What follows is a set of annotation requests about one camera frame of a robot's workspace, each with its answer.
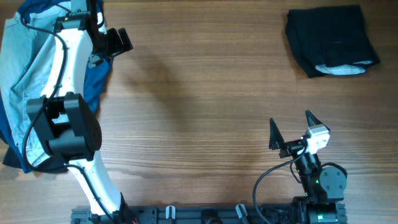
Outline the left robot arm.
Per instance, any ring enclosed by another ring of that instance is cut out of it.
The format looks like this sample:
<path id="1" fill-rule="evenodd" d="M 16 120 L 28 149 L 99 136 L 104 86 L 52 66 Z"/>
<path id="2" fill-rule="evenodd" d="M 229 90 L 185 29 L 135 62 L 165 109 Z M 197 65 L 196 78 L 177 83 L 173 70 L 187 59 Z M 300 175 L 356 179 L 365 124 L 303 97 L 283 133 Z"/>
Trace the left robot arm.
<path id="1" fill-rule="evenodd" d="M 122 193 L 115 187 L 101 158 L 101 127 L 83 98 L 85 69 L 132 50 L 125 29 L 106 30 L 104 15 L 96 1 L 72 1 L 64 16 L 56 18 L 53 30 L 55 55 L 40 98 L 27 102 L 30 125 L 22 142 L 22 156 L 34 131 L 50 158 L 60 167 L 37 172 L 70 171 L 90 203 L 92 223 L 136 223 Z"/>

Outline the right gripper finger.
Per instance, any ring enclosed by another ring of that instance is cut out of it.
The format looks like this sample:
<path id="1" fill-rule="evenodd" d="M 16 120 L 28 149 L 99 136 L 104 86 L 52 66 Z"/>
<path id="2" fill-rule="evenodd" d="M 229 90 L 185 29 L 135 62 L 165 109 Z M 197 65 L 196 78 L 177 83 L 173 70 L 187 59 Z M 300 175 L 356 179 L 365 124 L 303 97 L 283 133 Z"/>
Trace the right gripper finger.
<path id="1" fill-rule="evenodd" d="M 308 133 L 329 133 L 329 127 L 325 126 L 310 110 L 305 111 Z"/>
<path id="2" fill-rule="evenodd" d="M 270 138 L 269 138 L 269 149 L 276 150 L 283 147 L 285 141 L 274 121 L 273 118 L 269 120 L 270 122 Z"/>

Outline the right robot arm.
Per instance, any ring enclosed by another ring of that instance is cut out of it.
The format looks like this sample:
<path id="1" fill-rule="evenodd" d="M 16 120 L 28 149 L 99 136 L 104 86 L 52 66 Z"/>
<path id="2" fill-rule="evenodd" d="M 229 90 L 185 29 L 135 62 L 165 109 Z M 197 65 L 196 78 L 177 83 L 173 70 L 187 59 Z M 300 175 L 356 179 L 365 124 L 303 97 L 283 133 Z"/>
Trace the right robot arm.
<path id="1" fill-rule="evenodd" d="M 269 148 L 280 151 L 279 157 L 291 157 L 298 173 L 296 178 L 304 189 L 303 197 L 294 197 L 287 205 L 272 205 L 264 214 L 273 223 L 336 223 L 348 222 L 344 200 L 347 171 L 338 164 L 322 164 L 317 152 L 326 147 L 330 129 L 309 110 L 305 112 L 308 128 L 295 141 L 284 141 L 275 121 L 270 119 Z"/>

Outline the black shorts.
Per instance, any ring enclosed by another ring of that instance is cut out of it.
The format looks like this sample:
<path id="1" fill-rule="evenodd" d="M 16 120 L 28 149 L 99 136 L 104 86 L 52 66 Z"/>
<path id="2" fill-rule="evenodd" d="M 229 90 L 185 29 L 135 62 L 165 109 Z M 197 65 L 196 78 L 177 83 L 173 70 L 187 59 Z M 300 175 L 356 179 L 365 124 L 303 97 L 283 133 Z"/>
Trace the black shorts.
<path id="1" fill-rule="evenodd" d="M 309 78 L 359 75 L 380 62 L 359 5 L 291 9 L 285 34 Z"/>

